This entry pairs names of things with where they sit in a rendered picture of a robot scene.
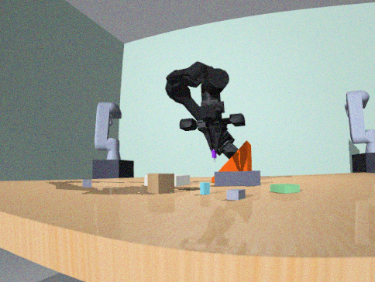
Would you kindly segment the light green flat block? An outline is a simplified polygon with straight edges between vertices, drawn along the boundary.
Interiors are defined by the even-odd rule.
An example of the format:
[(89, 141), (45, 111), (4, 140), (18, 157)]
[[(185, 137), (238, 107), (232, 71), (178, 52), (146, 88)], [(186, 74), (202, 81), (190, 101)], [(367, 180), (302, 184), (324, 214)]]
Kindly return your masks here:
[(270, 191), (277, 193), (290, 194), (294, 192), (300, 192), (300, 184), (271, 184)]

